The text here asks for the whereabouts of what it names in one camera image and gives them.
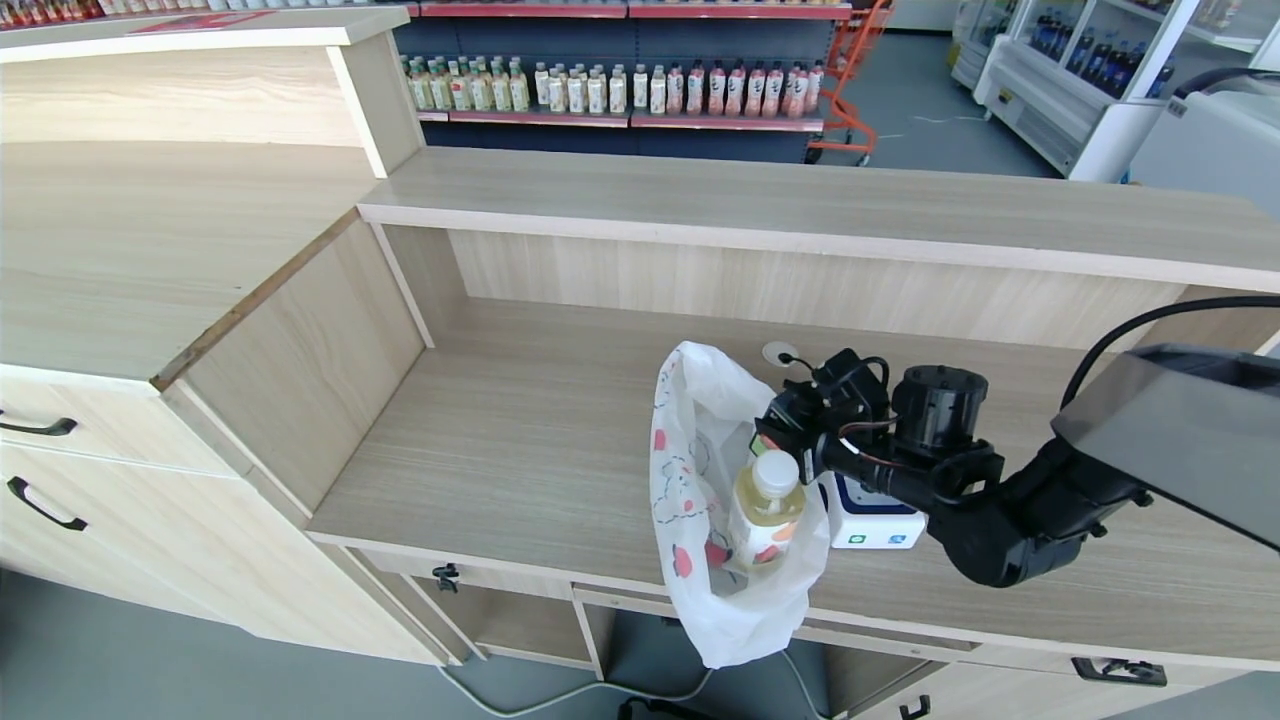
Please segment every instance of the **white device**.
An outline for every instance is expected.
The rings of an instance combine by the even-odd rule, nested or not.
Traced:
[[[928,523],[924,512],[837,473],[819,475],[818,492],[827,506],[831,547],[910,550]]]
[[[1138,149],[1130,179],[1244,197],[1280,220],[1280,73],[1238,72],[1180,87]]]

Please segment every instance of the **robotic arm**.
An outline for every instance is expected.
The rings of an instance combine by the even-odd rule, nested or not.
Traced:
[[[1053,438],[1001,482],[1005,459],[974,439],[987,379],[943,365],[908,368],[845,348],[786,380],[756,430],[814,478],[835,470],[929,516],[928,533],[966,578],[1004,588],[1068,565],[1102,521],[1162,495],[1280,550],[1280,360],[1162,345],[1116,357],[1075,397],[1106,346],[1153,319],[1242,301],[1161,307],[1108,333],[1085,356]]]

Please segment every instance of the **white plastic bag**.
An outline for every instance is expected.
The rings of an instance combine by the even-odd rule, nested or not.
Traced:
[[[727,538],[737,471],[751,457],[753,420],[769,386],[719,350],[682,342],[658,374],[649,495],[671,602],[707,667],[740,665],[791,642],[831,546],[817,484],[786,552],[740,564]]]

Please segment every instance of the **wooden countertop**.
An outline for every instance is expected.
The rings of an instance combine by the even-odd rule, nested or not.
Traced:
[[[0,361],[131,379],[376,182],[360,147],[229,142],[5,145],[0,177]]]
[[[10,29],[5,31],[0,46],[0,64],[169,50],[355,45],[408,22],[408,10],[399,5],[243,10],[239,14],[257,17],[220,29],[138,35],[131,33],[197,13]]]
[[[1245,200],[1053,179],[426,149],[370,222],[911,260],[1280,292]]]
[[[646,479],[653,387],[681,340],[723,348],[774,387],[782,370],[759,351],[769,340],[810,357],[850,345],[884,356],[895,377],[920,363],[983,373],[991,395],[978,432],[1007,457],[1006,471],[1047,439],[1080,359],[1075,350],[475,299],[453,328],[404,378],[308,532],[654,593],[664,591]],[[929,538],[908,552],[832,551],[810,615],[1280,670],[1274,552],[1166,501],[1125,509],[1107,527],[1073,565],[1010,589],[964,579]]]

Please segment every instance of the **glass door refrigerator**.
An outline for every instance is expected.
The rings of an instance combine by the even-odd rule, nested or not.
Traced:
[[[1280,0],[1027,0],[974,100],[1068,179],[1116,182],[1180,79],[1280,69]]]
[[[959,54],[951,65],[951,78],[973,90],[982,76],[983,65],[987,64],[987,54],[991,53],[991,45],[996,36],[1009,31],[1018,0],[969,1],[974,3],[969,8],[972,14],[964,17],[965,9],[956,14],[956,27],[952,35],[959,44]]]

